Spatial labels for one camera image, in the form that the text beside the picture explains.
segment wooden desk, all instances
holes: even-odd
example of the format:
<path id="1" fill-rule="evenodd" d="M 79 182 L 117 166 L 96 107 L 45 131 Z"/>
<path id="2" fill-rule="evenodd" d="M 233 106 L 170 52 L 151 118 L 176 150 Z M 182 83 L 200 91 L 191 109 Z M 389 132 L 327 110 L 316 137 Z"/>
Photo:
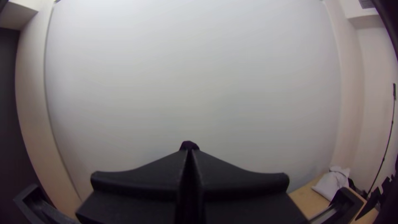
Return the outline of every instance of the wooden desk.
<path id="1" fill-rule="evenodd" d="M 325 199 L 320 194 L 311 189 L 311 187 L 314 186 L 322 176 L 323 175 L 315 178 L 314 180 L 310 181 L 303 187 L 289 194 L 289 197 L 300 208 L 301 212 L 304 214 L 304 216 L 307 219 L 312 218 L 314 215 L 318 214 L 319 212 L 323 211 L 329 206 L 330 202 L 327 199 Z M 364 205 L 366 204 L 366 201 L 361 196 L 359 196 L 353 190 L 351 190 L 351 192 L 353 192 L 358 198 L 360 198 L 364 202 Z M 376 219 L 378 213 L 379 212 L 373 208 L 362 218 L 360 218 L 357 221 L 353 220 L 351 223 L 372 224 L 373 221 Z"/>

